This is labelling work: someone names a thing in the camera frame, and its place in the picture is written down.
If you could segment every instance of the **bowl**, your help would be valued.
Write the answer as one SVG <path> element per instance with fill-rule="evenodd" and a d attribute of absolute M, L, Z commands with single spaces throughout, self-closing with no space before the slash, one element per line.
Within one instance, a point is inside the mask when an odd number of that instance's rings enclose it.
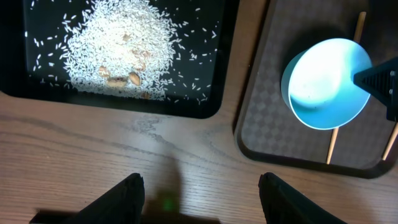
<path fill-rule="evenodd" d="M 338 128 L 354 119 L 370 94 L 354 75 L 372 67 L 368 53 L 348 39 L 329 39 L 298 54 L 286 67 L 282 97 L 293 114 L 313 129 Z"/>

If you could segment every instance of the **black tray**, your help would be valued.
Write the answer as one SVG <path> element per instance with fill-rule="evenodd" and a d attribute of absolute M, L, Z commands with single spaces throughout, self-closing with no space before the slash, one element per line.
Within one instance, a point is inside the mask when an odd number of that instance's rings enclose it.
<path fill-rule="evenodd" d="M 236 145 L 246 157 L 367 179 L 379 177 L 394 166 L 398 158 L 396 142 L 385 161 L 382 155 L 395 123 L 386 119 L 386 107 L 373 96 L 354 120 L 339 129 L 328 165 L 332 130 L 306 127 L 288 109 L 280 92 L 280 78 L 288 62 L 323 40 L 352 39 L 361 11 L 368 15 L 360 44 L 373 65 L 396 57 L 398 30 L 392 29 L 396 23 L 387 19 L 390 16 L 396 20 L 396 7 L 387 2 L 390 1 L 269 1 L 234 130 Z"/>
<path fill-rule="evenodd" d="M 48 36 L 58 35 L 58 42 L 63 41 L 63 36 L 66 34 L 61 25 L 64 13 L 68 15 L 76 14 L 78 17 L 75 20 L 77 20 L 81 15 L 81 10 L 90 8 L 90 5 L 87 5 L 86 1 L 83 0 L 72 0 L 71 2 L 68 0 L 34 1 L 33 10 L 31 9 L 31 0 L 9 1 L 7 7 L 1 8 L 2 36 L 0 38 L 3 43 L 2 52 L 6 52 L 6 54 L 2 55 L 3 72 L 0 75 L 0 90 L 4 93 L 21 98 L 191 118 L 209 118 L 219 110 L 239 0 L 150 1 L 160 11 L 167 8 L 166 11 L 171 14 L 174 23 L 183 23 L 183 21 L 190 23 L 184 30 L 178 30 L 180 38 L 183 38 L 184 33 L 191 34 L 192 29 L 196 30 L 196 35 L 190 35 L 190 38 L 183 40 L 185 51 L 174 47 L 177 54 L 180 52 L 183 56 L 186 55 L 186 61 L 174 60 L 174 66 L 169 70 L 170 75 L 164 76 L 164 78 L 173 78 L 174 83 L 176 83 L 176 86 L 169 85 L 167 87 L 166 97 L 169 97 L 170 101 L 167 99 L 165 101 L 138 100 L 77 92 L 76 89 L 68 90 L 62 88 L 68 79 L 68 74 L 62 69 L 62 66 L 47 68 L 47 70 L 52 69 L 51 73 L 48 72 L 47 74 L 58 76 L 60 88 L 52 88 L 48 85 L 48 82 L 47 85 L 41 85 L 41 79 L 46 77 L 44 74 L 38 73 L 37 70 L 36 73 L 32 71 L 36 56 L 39 54 L 38 49 L 35 49 L 33 38 L 46 40 Z M 200 32 L 202 27 L 208 27 L 208 32 Z M 28 30 L 28 38 L 24 36 L 25 30 Z M 215 39 L 211 39 L 212 30 L 218 34 Z M 46 43 L 47 40 L 44 47 L 40 47 L 42 57 L 50 53 L 51 50 L 55 50 L 55 43 L 51 45 Z M 204 53 L 211 53 L 211 55 L 203 58 L 202 61 L 196 60 L 190 63 L 188 61 L 190 49 L 194 50 L 198 59 Z M 177 85 L 178 72 L 184 74 L 184 83 L 187 84 L 188 88 Z M 197 86 L 202 86 L 202 89 L 205 88 L 205 90 L 195 92 L 195 90 L 189 88 L 196 77 L 200 78 L 199 81 L 195 81 L 198 84 Z M 199 105 L 197 98 L 201 99 L 198 94 L 201 95 L 202 93 L 206 95 L 208 100 L 202 101 Z M 188 95 L 190 99 L 184 100 L 185 95 Z"/>

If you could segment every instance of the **tray rim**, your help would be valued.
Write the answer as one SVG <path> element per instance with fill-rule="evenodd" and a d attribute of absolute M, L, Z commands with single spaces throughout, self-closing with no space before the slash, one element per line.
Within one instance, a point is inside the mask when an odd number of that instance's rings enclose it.
<path fill-rule="evenodd" d="M 19 11 L 13 11 L 17 16 L 22 16 L 19 19 L 24 19 L 23 11 L 25 10 L 22 1 L 13 1 L 13 8 Z M 213 80 L 211 84 L 211 92 L 209 100 L 205 106 L 192 107 L 189 105 L 172 105 L 165 101 L 154 101 L 154 100 L 140 100 L 134 98 L 120 98 L 117 96 L 108 96 L 94 93 L 62 93 L 57 90 L 45 90 L 45 88 L 38 88 L 37 86 L 30 86 L 27 84 L 27 75 L 17 74 L 14 77 L 11 74 L 0 75 L 1 82 L 10 82 L 10 85 L 0 85 L 0 91 L 8 96 L 17 98 L 27 98 L 30 100 L 41 100 L 51 101 L 57 103 L 68 103 L 73 105 L 82 106 L 94 106 L 100 108 L 109 108 L 117 110 L 135 111 L 143 113 L 154 113 L 171 116 L 181 116 L 186 118 L 197 118 L 207 119 L 220 110 L 223 102 L 223 94 L 226 83 L 226 76 L 228 73 L 229 58 L 231 55 L 231 49 L 233 44 L 233 37 L 235 31 L 235 25 L 238 18 L 238 9 L 240 0 L 224 0 L 223 8 L 223 26 L 220 31 L 220 41 L 218 44 L 218 51 L 215 60 L 215 69 L 213 72 Z M 17 38 L 15 42 L 22 44 L 22 48 L 25 50 L 26 46 L 24 42 L 19 42 L 24 32 L 24 24 L 22 25 L 21 34 L 16 34 Z M 24 71 L 26 68 L 26 58 L 23 60 Z"/>
<path fill-rule="evenodd" d="M 381 159 L 378 164 L 376 164 L 374 167 L 370 169 L 357 169 L 357 168 L 344 167 L 333 164 L 328 165 L 326 164 L 326 157 L 325 157 L 325 163 L 321 163 L 315 161 L 307 161 L 304 159 L 296 159 L 291 157 L 260 153 L 252 151 L 244 145 L 243 140 L 241 138 L 244 119 L 246 117 L 246 112 L 249 106 L 254 83 L 257 78 L 257 72 L 259 70 L 261 58 L 267 43 L 268 31 L 271 27 L 272 18 L 275 13 L 275 7 L 277 5 L 277 0 L 268 0 L 268 1 L 269 1 L 268 5 L 266 7 L 266 10 L 264 11 L 266 16 L 264 17 L 264 25 L 262 27 L 260 41 L 257 45 L 257 50 L 254 57 L 254 63 L 249 74 L 249 80 L 248 84 L 246 85 L 246 89 L 244 91 L 244 97 L 242 98 L 241 101 L 241 109 L 239 110 L 238 120 L 236 122 L 236 125 L 234 126 L 234 143 L 236 147 L 239 149 L 239 152 L 241 152 L 243 156 L 252 161 L 266 162 L 270 164 L 315 170 L 315 171 L 327 172 L 332 174 L 347 175 L 347 176 L 359 177 L 364 179 L 374 179 L 389 172 L 394 167 L 396 160 L 398 159 L 398 144 L 396 144 L 396 142 L 394 142 L 387 159 L 385 161 Z"/>

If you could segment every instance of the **wooden table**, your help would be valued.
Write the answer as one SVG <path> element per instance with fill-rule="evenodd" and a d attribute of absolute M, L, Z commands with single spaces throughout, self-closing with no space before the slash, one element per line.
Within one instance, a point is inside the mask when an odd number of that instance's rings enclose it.
<path fill-rule="evenodd" d="M 37 209 L 79 211 L 133 172 L 144 177 L 147 202 L 174 191 L 180 213 L 222 223 L 265 223 L 257 187 L 265 172 L 348 223 L 398 223 L 398 168 L 355 179 L 253 162 L 235 147 L 233 122 L 265 4 L 241 0 L 223 105 L 210 119 L 1 93 L 0 223 L 27 223 Z"/>

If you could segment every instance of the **chopstick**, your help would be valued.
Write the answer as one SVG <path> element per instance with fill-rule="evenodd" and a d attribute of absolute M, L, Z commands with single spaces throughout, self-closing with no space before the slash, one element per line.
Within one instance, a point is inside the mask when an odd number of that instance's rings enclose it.
<path fill-rule="evenodd" d="M 398 124 L 396 123 L 394 130 L 392 131 L 392 134 L 390 136 L 390 140 L 388 140 L 388 144 L 386 147 L 386 150 L 384 151 L 383 157 L 382 159 L 385 161 L 387 159 L 388 154 L 390 153 L 391 147 L 394 143 L 394 141 L 396 140 L 398 135 Z"/>
<path fill-rule="evenodd" d="M 354 41 L 357 42 L 357 43 L 359 43 L 361 41 L 363 25 L 365 23 L 365 18 L 366 18 L 366 12 L 359 13 L 358 23 L 356 24 L 355 35 L 354 35 Z M 338 128 L 335 128 L 333 130 L 332 134 L 331 134 L 331 139 L 330 139 L 330 145 L 329 145 L 328 157 L 326 159 L 326 164 L 330 164 L 331 156 L 333 155 L 333 150 L 335 149 L 335 144 L 336 144 L 336 140 L 337 140 L 337 134 L 338 134 Z"/>

